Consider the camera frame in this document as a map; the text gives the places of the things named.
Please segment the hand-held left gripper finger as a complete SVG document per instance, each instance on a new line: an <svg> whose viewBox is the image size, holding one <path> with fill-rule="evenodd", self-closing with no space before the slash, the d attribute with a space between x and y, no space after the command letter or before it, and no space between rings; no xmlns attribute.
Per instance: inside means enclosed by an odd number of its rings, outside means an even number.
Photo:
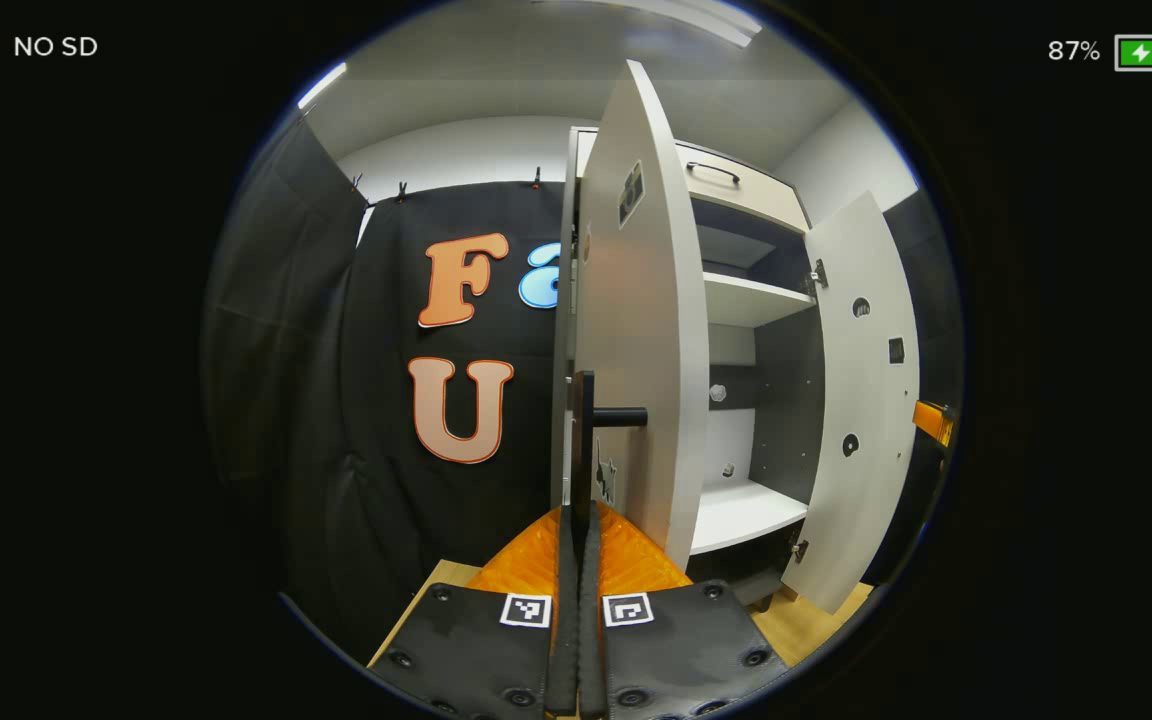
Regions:
<svg viewBox="0 0 1152 720"><path fill-rule="evenodd" d="M582 720L703 720L753 706L787 664L723 579L687 579L593 501L579 574Z"/></svg>
<svg viewBox="0 0 1152 720"><path fill-rule="evenodd" d="M381 684L438 720L561 720L577 707L579 569L568 506L479 569L444 561L372 655Z"/></svg>

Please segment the light grey cabinet door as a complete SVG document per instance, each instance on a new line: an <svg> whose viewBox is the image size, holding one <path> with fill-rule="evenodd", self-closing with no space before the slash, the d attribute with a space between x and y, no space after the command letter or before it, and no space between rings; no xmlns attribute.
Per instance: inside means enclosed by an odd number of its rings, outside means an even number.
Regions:
<svg viewBox="0 0 1152 720"><path fill-rule="evenodd" d="M838 612L882 546L914 450L920 351L914 300L890 227L861 194L806 233L820 316L824 409L806 548L782 582Z"/></svg>
<svg viewBox="0 0 1152 720"><path fill-rule="evenodd" d="M576 199L575 366L594 407L641 407L641 427L594 429L614 509L685 569L698 524L708 414L702 258L666 109L626 60Z"/></svg>

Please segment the grey double-door shoe cabinet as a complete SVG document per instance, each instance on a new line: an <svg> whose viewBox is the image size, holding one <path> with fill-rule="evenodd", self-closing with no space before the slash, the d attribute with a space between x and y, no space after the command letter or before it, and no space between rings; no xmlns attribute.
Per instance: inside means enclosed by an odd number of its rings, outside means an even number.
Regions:
<svg viewBox="0 0 1152 720"><path fill-rule="evenodd" d="M803 234L703 200L692 200L692 214L703 273L808 295L797 287L806 266ZM702 488L741 479L808 505L824 409L817 306L756 329L707 324L707 347L708 419L705 465L692 493L696 518ZM726 579L742 602L768 611L773 597L787 592L782 575L804 520L728 548L690 553L687 573L695 579Z"/></svg>

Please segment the black door handle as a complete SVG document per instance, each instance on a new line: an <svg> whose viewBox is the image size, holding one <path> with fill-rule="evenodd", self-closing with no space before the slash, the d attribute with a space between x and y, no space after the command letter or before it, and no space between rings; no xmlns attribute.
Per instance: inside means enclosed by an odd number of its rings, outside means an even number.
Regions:
<svg viewBox="0 0 1152 720"><path fill-rule="evenodd" d="M570 491L567 505L571 507L573 547L576 553L585 546L593 510L594 429L645 427L649 419L645 407L596 406L594 388L594 372L573 374Z"/></svg>

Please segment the white cabinet shelf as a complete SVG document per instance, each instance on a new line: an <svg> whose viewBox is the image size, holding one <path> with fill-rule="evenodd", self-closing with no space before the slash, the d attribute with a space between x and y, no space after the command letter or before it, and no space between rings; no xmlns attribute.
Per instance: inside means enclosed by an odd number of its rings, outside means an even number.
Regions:
<svg viewBox="0 0 1152 720"><path fill-rule="evenodd" d="M707 323L756 329L786 316L803 313L817 301L805 293L732 275L704 272Z"/></svg>
<svg viewBox="0 0 1152 720"><path fill-rule="evenodd" d="M749 479L702 488L691 555L753 541L808 515L808 505Z"/></svg>

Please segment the light grey cabinet drawer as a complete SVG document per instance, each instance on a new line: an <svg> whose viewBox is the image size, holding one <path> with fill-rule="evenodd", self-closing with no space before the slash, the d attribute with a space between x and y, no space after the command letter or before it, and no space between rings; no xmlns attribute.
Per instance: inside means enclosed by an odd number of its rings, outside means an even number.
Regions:
<svg viewBox="0 0 1152 720"><path fill-rule="evenodd" d="M764 222L776 223L787 232L805 234L812 228L799 197L790 184L692 143L673 141L672 149L659 146L641 161L645 173L649 199L630 218L617 220L617 211L605 209L617 195L617 181L626 177L627 167L614 170L611 161L591 160L596 129L573 127L570 161L564 188L564 219L575 228L582 245L594 253L670 255L685 243L698 241L691 200L708 202L732 209ZM723 176L708 176L700 169L685 170L685 161L717 165L741 177L733 185Z"/></svg>

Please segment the black backdrop cloth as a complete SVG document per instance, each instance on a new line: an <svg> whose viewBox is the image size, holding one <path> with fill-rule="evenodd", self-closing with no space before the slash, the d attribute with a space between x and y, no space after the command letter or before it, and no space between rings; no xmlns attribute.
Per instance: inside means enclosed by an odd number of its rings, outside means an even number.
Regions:
<svg viewBox="0 0 1152 720"><path fill-rule="evenodd" d="M291 111L238 184L204 297L207 432L275 592L358 664L444 561L460 579L568 506L568 161L558 182L517 173L366 200ZM924 194L877 202L914 302L918 401L958 418L961 279L943 225ZM943 450L916 429L861 583L914 541L931 505L919 464Z"/></svg>

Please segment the wide ceiling light panel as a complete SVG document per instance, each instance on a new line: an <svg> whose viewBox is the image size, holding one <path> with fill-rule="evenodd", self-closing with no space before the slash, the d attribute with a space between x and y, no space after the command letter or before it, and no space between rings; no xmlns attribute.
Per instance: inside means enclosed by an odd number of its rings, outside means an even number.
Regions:
<svg viewBox="0 0 1152 720"><path fill-rule="evenodd" d="M738 47L746 47L763 31L763 24L727 0L616 0L632 9L677 20L687 26L722 38Z"/></svg>

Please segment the narrow ceiling light strip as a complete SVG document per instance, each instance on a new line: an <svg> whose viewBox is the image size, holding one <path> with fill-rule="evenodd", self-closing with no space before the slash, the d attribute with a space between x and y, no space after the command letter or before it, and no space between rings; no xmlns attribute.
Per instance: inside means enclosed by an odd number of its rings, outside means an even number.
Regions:
<svg viewBox="0 0 1152 720"><path fill-rule="evenodd" d="M347 71L347 69L348 65L346 63L346 61L342 61L342 63L334 65L332 69L323 74L323 76L314 82L314 85L312 85L311 88L306 88L306 91L303 92L303 94L300 97L297 101L297 108L301 111L306 111L308 108L311 108L311 106L314 105L317 96L321 94L321 92L326 90L326 88L332 86L332 83L338 81L338 78L342 77L343 74Z"/></svg>

